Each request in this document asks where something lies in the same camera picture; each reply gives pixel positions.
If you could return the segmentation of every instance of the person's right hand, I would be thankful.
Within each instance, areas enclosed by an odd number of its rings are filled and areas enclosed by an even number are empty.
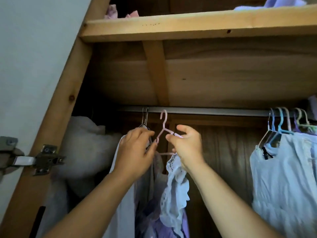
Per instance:
[[[177,125],[179,131],[185,132],[183,138],[166,135],[166,139],[174,145],[173,152],[177,152],[182,162],[183,168],[190,172],[196,165],[204,163],[203,147],[200,133],[192,127]]]

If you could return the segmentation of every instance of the wooden beam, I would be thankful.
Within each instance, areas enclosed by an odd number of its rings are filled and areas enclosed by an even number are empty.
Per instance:
[[[84,42],[317,34],[317,5],[95,20]]]
[[[102,18],[109,1],[92,0],[84,21]],[[43,144],[61,145],[91,55],[92,46],[77,37],[34,141],[31,156],[38,154]],[[23,170],[0,227],[1,238],[30,235],[50,183],[50,176],[34,177],[33,172],[31,168]]]
[[[162,41],[143,41],[147,66],[160,106],[169,106],[167,70]]]

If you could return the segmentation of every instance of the wooden shelf edge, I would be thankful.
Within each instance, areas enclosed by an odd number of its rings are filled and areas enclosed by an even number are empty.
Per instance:
[[[87,21],[84,42],[317,34],[317,5]]]

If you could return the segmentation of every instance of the metal hinge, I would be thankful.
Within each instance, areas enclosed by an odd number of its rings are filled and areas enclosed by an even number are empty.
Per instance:
[[[16,148],[17,138],[0,137],[0,173],[6,174],[9,169],[20,166],[32,166],[35,168],[34,176],[47,175],[54,165],[64,164],[65,156],[57,154],[57,146],[45,144],[42,151],[35,157],[24,156],[24,153]]]

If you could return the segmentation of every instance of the pink fabric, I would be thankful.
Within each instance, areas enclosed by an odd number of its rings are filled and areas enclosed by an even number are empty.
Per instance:
[[[126,18],[131,17],[139,17],[138,11],[134,11],[128,15],[126,15]],[[107,13],[105,15],[105,19],[117,19],[118,18],[118,11],[116,4],[109,5],[107,9]]]

